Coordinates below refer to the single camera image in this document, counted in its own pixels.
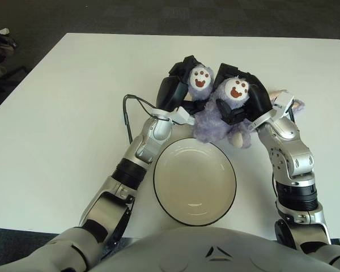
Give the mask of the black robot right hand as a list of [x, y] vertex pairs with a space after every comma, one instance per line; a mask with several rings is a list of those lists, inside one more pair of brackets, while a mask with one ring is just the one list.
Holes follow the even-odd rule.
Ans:
[[214, 88], [217, 88], [226, 79], [232, 77], [245, 79], [249, 83], [249, 99], [239, 108], [227, 105], [223, 99], [216, 99], [221, 119], [229, 125], [248, 120], [250, 121], [249, 130], [254, 130], [271, 117], [270, 112], [273, 110], [273, 107], [269, 94], [255, 75], [225, 63], [220, 64], [215, 77]]

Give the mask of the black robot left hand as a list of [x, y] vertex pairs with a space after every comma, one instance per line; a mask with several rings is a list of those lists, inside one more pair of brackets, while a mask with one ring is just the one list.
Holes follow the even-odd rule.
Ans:
[[173, 65], [169, 75], [165, 77], [160, 85], [156, 98], [156, 107], [158, 109], [172, 112], [174, 109], [182, 106], [189, 114], [195, 114], [204, 109], [206, 99], [198, 101], [185, 101], [189, 94], [190, 72], [193, 68], [201, 63], [191, 55], [184, 58], [182, 62]]

